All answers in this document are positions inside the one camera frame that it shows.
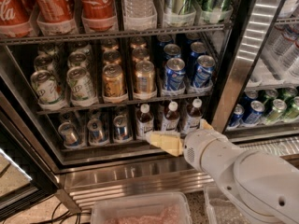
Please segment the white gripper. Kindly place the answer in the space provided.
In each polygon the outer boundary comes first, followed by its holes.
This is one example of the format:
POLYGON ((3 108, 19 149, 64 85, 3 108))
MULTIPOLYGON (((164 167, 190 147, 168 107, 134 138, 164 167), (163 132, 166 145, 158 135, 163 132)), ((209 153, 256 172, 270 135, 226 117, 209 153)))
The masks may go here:
POLYGON ((213 165, 223 168, 237 157, 237 147, 228 138, 213 130, 205 120, 200 120, 199 130, 190 132, 184 139, 180 133, 152 131, 146 134, 146 141, 168 154, 178 157, 183 153, 185 161, 196 171, 210 173, 213 165))

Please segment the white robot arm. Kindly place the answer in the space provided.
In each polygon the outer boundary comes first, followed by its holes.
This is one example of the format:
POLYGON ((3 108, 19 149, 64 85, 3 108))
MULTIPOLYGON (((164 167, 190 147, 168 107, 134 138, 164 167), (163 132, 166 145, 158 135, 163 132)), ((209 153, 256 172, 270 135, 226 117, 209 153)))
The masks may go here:
POLYGON ((146 141, 209 175, 252 224, 299 224, 299 170, 279 156, 234 145, 213 129, 151 131, 146 141))

